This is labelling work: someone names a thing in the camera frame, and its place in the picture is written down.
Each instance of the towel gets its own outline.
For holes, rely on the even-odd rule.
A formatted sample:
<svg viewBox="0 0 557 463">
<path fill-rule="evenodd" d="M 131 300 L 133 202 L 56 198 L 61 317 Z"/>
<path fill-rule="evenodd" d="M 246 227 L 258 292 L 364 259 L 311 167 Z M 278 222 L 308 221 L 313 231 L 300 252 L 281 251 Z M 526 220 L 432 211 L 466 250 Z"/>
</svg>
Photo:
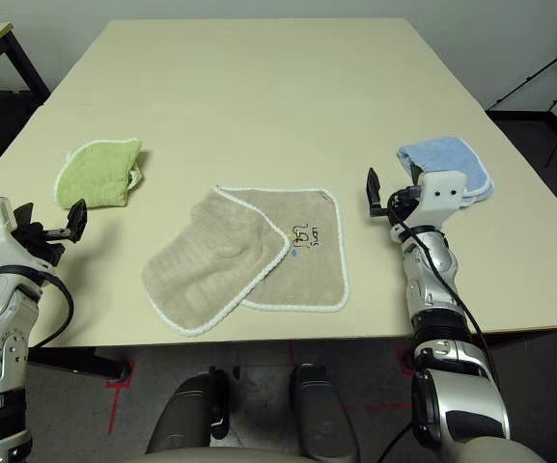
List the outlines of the towel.
<svg viewBox="0 0 557 463">
<path fill-rule="evenodd" d="M 338 203 L 323 189 L 214 187 L 142 280 L 158 314 L 185 336 L 238 305 L 336 312 L 348 299 Z"/>
<path fill-rule="evenodd" d="M 460 206 L 466 207 L 488 198 L 494 183 L 480 156 L 461 138 L 441 137 L 398 149 L 404 169 L 411 174 L 411 166 L 423 172 L 461 171 L 467 175 L 467 184 Z"/>
<path fill-rule="evenodd" d="M 142 178 L 136 158 L 141 142 L 95 140 L 68 155 L 55 180 L 55 201 L 70 209 L 81 198 L 87 207 L 124 206 L 128 191 Z"/>
</svg>

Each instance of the red tape marking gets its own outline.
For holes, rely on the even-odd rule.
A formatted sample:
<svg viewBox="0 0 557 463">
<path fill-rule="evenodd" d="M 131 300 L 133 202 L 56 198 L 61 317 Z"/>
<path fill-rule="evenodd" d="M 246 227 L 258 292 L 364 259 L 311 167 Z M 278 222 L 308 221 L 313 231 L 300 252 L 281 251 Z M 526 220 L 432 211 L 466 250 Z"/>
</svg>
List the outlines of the red tape marking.
<svg viewBox="0 0 557 463">
<path fill-rule="evenodd" d="M 134 372 L 134 366 L 136 365 L 136 362 L 130 360 L 128 361 L 128 364 L 130 365 L 130 375 L 126 381 L 124 381 L 123 383 L 118 383 L 115 381 L 107 381 L 105 385 L 106 389 L 115 390 L 115 396 L 113 397 L 113 405 L 111 406 L 111 418 L 109 419 L 108 422 L 109 436 L 112 434 L 113 429 L 115 429 L 115 418 L 117 417 L 117 406 L 120 403 L 120 393 L 122 389 L 129 389 L 130 385 L 132 384 L 132 373 Z"/>
<path fill-rule="evenodd" d="M 403 410 L 405 408 L 411 408 L 411 402 L 381 402 L 366 405 L 367 410 L 374 412 L 379 410 Z"/>
<path fill-rule="evenodd" d="M 403 354 L 409 350 L 406 347 L 400 347 L 398 349 L 394 349 L 394 352 L 396 352 L 396 357 L 398 358 L 398 363 L 401 364 L 401 373 L 404 376 L 413 376 L 413 371 L 411 371 L 409 368 L 406 367 L 406 365 L 404 364 L 404 360 L 403 360 Z"/>
</svg>

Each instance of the floor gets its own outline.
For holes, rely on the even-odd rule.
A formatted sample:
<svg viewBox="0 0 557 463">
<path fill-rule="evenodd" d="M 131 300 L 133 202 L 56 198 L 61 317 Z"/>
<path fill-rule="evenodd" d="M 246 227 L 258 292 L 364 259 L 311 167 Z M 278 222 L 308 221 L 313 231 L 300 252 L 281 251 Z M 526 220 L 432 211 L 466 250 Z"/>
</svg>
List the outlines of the floor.
<svg viewBox="0 0 557 463">
<path fill-rule="evenodd" d="M 16 109 L 8 104 L 0 112 L 0 153 L 34 109 L 27 97 L 8 101 L 14 98 Z M 553 134 L 539 123 L 498 124 L 557 195 L 557 154 L 543 168 Z M 170 394 L 211 366 L 230 373 L 234 394 L 231 432 L 213 445 L 297 453 L 288 379 L 293 366 L 314 362 L 326 365 L 343 398 L 362 461 L 373 462 L 410 418 L 410 372 L 400 362 L 408 344 L 407 339 L 311 340 L 99 349 L 100 355 L 135 365 L 114 413 L 116 391 L 104 380 L 29 367 L 30 461 L 91 463 L 142 454 Z M 557 332 L 498 345 L 493 352 L 514 439 L 557 462 Z M 239 379 L 232 375 L 236 366 Z M 407 434 L 387 461 L 436 460 Z"/>
</svg>

